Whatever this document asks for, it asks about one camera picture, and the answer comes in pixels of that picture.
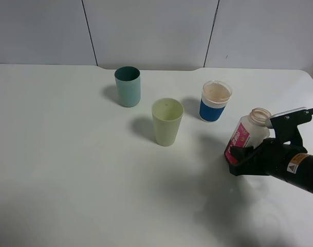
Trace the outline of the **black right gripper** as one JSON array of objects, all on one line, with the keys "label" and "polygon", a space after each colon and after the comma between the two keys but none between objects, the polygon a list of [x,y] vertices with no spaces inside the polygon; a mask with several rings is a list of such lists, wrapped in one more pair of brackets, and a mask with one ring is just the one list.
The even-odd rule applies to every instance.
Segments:
[{"label": "black right gripper", "polygon": [[234,176],[267,174],[286,181],[289,174],[287,166],[299,153],[305,154],[307,150],[302,146],[282,144],[274,138],[265,139],[256,149],[253,146],[233,146],[230,154],[237,162],[228,162],[229,172]]}]

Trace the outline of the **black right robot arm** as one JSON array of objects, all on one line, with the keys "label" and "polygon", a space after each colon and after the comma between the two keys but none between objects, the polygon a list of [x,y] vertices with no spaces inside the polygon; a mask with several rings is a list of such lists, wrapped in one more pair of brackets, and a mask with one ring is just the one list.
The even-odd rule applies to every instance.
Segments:
[{"label": "black right robot arm", "polygon": [[258,146],[255,160],[267,175],[313,194],[313,155],[304,147],[269,138]]}]

